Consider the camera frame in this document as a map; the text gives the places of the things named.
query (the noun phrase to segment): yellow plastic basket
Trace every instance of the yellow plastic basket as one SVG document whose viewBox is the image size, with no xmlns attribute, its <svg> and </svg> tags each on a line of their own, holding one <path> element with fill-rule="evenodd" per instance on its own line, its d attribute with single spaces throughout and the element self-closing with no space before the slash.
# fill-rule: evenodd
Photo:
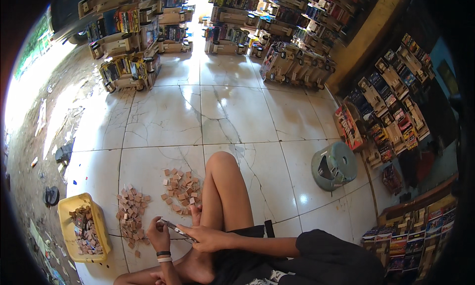
<svg viewBox="0 0 475 285">
<path fill-rule="evenodd" d="M 102 254 L 79 254 L 80 250 L 74 233 L 74 222 L 69 215 L 69 211 L 74 212 L 77 208 L 86 206 L 91 207 L 97 239 L 102 246 Z M 111 251 L 111 245 L 105 229 L 104 216 L 101 207 L 92 200 L 89 193 L 86 192 L 60 200 L 58 203 L 58 213 L 64 242 L 71 259 L 75 262 L 103 262 L 107 259 L 107 253 Z"/>
</svg>

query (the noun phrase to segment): black wristband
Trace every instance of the black wristband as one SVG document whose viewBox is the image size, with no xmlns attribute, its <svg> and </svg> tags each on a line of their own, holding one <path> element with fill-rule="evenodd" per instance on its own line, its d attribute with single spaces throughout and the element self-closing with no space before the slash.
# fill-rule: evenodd
<svg viewBox="0 0 475 285">
<path fill-rule="evenodd" d="M 170 251 L 160 251 L 160 252 L 157 252 L 157 257 L 160 256 L 160 255 L 170 255 L 170 256 L 171 256 L 171 253 L 170 253 Z"/>
</svg>

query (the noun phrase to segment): gray plastic stool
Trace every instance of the gray plastic stool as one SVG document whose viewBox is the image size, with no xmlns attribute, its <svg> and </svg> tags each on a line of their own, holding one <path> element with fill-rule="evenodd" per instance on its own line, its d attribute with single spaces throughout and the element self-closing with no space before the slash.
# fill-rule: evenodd
<svg viewBox="0 0 475 285">
<path fill-rule="evenodd" d="M 325 191 L 333 191 L 353 181 L 358 173 L 353 151 L 340 141 L 315 153 L 311 169 L 315 182 Z"/>
</svg>

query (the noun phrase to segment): hand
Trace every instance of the hand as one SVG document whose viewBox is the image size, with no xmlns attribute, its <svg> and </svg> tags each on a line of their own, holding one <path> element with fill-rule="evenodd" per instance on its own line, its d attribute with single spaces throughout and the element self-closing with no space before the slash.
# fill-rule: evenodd
<svg viewBox="0 0 475 285">
<path fill-rule="evenodd" d="M 168 227 L 159 220 L 162 217 L 157 216 L 151 220 L 147 229 L 147 237 L 155 251 L 170 251 L 170 234 Z"/>
<path fill-rule="evenodd" d="M 231 232 L 210 229 L 205 226 L 185 227 L 178 224 L 181 231 L 195 238 L 199 243 L 193 243 L 193 248 L 199 252 L 216 252 L 223 249 L 232 249 L 233 241 L 239 235 Z"/>
</svg>

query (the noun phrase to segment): tile floor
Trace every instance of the tile floor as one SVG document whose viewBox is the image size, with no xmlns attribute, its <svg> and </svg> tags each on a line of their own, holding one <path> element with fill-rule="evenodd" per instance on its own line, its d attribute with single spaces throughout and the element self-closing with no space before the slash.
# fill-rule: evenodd
<svg viewBox="0 0 475 285">
<path fill-rule="evenodd" d="M 191 170 L 203 179 L 205 162 L 217 151 L 233 154 L 241 168 L 256 225 L 274 223 L 277 237 L 323 229 L 358 243 L 376 224 L 363 160 L 358 176 L 333 193 L 313 181 L 313 154 L 339 140 L 328 90 L 310 92 L 263 82 L 261 61 L 247 56 L 163 56 L 163 68 L 147 92 L 94 95 L 76 132 L 68 166 L 67 196 L 88 192 L 104 211 L 113 251 L 103 265 L 76 264 L 85 284 L 112 284 L 120 274 L 157 265 L 150 246 L 141 258 L 120 237 L 116 194 L 132 184 L 152 201 L 143 216 L 189 225 L 161 200 L 164 168 Z M 371 170 L 380 213 L 394 199 Z M 191 245 L 174 234 L 172 254 Z"/>
</svg>

